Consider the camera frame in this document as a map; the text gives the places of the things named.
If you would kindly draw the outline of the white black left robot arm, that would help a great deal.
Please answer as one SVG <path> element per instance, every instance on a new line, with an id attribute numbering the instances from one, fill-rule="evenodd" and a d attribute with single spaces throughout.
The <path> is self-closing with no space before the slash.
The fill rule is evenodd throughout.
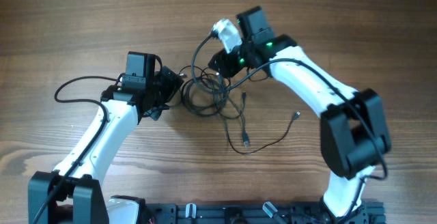
<path id="1" fill-rule="evenodd" d="M 145 200 L 116 195 L 102 183 L 117 151 L 143 118 L 157 120 L 183 84 L 159 56 L 129 52 L 125 72 L 96 101 L 98 112 L 74 149 L 28 185 L 30 223 L 155 223 Z"/>

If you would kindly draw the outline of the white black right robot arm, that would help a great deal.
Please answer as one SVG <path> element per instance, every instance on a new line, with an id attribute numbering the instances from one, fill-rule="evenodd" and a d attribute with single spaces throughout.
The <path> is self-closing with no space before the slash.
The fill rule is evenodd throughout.
<path id="1" fill-rule="evenodd" d="M 382 100 L 372 89 L 358 91 L 333 78 L 311 61 L 298 43 L 286 34 L 276 35 L 257 6 L 237 15 L 237 23 L 223 18 L 210 37 L 223 44 L 209 67 L 225 78 L 243 68 L 263 70 L 297 94 L 320 120 L 320 146 L 330 169 L 322 197 L 332 222 L 356 217 L 366 181 L 376 179 L 377 165 L 388 176 L 384 155 L 391 139 Z"/>

